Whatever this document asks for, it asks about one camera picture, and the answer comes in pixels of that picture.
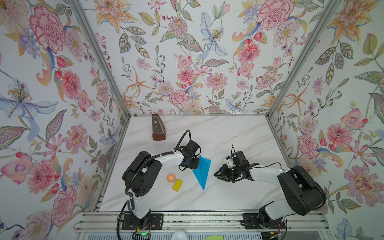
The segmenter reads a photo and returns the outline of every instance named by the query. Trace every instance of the black bracket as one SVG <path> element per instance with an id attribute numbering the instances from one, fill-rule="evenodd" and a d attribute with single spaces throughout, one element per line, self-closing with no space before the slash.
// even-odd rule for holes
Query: black bracket
<path id="1" fill-rule="evenodd" d="M 125 214 L 124 220 L 122 221 L 122 230 L 136 230 L 140 227 L 138 227 L 137 223 L 134 220 L 133 214 Z M 147 229 L 151 230 L 162 230 L 163 228 L 163 220 L 164 220 L 164 214 L 153 214 L 151 213 L 150 217 L 151 225 L 147 227 Z"/>
<path id="2" fill-rule="evenodd" d="M 285 229 L 285 222 L 283 218 L 279 218 L 276 220 L 269 220 L 264 228 L 260 226 L 260 220 L 257 218 L 259 214 L 254 213 L 254 214 L 243 214 L 243 221 L 241 221 L 241 225 L 245 226 L 245 229 L 279 229 L 279 224 L 280 224 L 280 229 Z"/>

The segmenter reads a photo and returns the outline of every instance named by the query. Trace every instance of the marble surface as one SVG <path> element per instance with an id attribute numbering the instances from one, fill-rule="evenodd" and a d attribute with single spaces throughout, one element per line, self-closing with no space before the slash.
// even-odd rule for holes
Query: marble surface
<path id="1" fill-rule="evenodd" d="M 192 140 L 201 146 L 201 155 L 212 161 L 205 190 L 191 169 L 182 172 L 177 166 L 162 167 L 150 192 L 140 198 L 140 204 L 148 205 L 152 211 L 250 210 L 284 196 L 281 187 L 270 183 L 249 180 L 231 183 L 214 177 L 230 155 L 232 144 L 250 163 L 266 166 L 280 162 L 283 168 L 287 167 L 264 116 L 163 116 L 161 119 L 167 139 L 153 141 L 151 117 L 132 117 L 100 211 L 121 210 L 128 199 L 122 175 L 141 151 L 152 154 L 171 151 L 187 129 Z M 187 140 L 188 136 L 181 145 L 186 145 Z M 166 180 L 169 173 L 183 181 L 178 192 Z"/>

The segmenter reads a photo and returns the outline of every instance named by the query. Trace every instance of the yellow sponge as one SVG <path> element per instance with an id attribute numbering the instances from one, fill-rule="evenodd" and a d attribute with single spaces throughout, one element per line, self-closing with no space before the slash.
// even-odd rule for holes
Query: yellow sponge
<path id="1" fill-rule="evenodd" d="M 173 190 L 175 190 L 176 192 L 179 191 L 180 187 L 181 187 L 181 184 L 183 184 L 183 181 L 181 181 L 180 179 L 178 179 L 175 183 L 175 185 L 173 185 Z"/>

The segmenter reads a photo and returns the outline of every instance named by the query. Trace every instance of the floral wallpaper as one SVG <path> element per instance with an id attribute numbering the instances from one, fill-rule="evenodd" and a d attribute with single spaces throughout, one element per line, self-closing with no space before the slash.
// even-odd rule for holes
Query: floral wallpaper
<path id="1" fill-rule="evenodd" d="M 341 1 L 272 117 L 291 163 L 324 187 L 340 240 L 384 238 L 383 9 Z"/>
<path id="2" fill-rule="evenodd" d="M 133 114 L 264 114 L 326 0 L 81 1 Z"/>
<path id="3" fill-rule="evenodd" d="M 0 0 L 0 80 L 0 239 L 72 239 L 126 118 L 66 0 Z"/>

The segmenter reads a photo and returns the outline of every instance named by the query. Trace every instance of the starfish-shaped orange flower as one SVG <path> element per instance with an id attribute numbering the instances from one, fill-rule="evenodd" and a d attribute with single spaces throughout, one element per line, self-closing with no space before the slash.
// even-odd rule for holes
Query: starfish-shaped orange flower
<path id="1" fill-rule="evenodd" d="M 307 87 L 304 89 L 304 91 L 302 93 L 300 93 L 300 95 L 298 95 L 298 96 L 296 96 L 295 94 L 292 94 L 292 93 L 289 94 L 288 96 L 286 96 L 286 98 L 291 96 L 291 100 L 293 100 L 293 102 L 287 104 L 287 105 L 289 105 L 289 104 L 291 104 L 291 105 L 289 107 L 286 107 L 286 108 L 291 108 L 297 103 L 297 105 L 299 106 L 299 112 L 302 115 L 301 108 L 300 108 L 300 102 L 302 102 L 304 104 L 305 104 L 305 102 L 300 97 L 304 94 L 305 90 L 307 90 L 308 86 L 309 86 L 309 83 L 308 83 Z"/>
<path id="2" fill-rule="evenodd" d="M 129 86 L 127 87 L 127 90 L 125 91 L 125 93 L 128 92 L 128 90 L 129 90 L 130 87 L 137 87 L 137 89 L 139 90 L 139 93 L 138 93 L 137 96 L 136 96 L 136 98 L 137 98 L 137 97 L 140 95 L 140 86 L 145 87 L 145 88 L 149 88 L 149 89 L 153 89 L 153 88 L 148 87 L 148 86 L 145 86 L 145 85 L 143 84 L 143 83 L 148 82 L 148 81 L 142 81 L 142 82 L 139 82 L 139 77 L 137 76 L 137 72 L 136 72 L 135 68 L 133 68 L 133 70 L 135 71 L 136 82 L 135 82 L 134 84 L 129 85 Z"/>

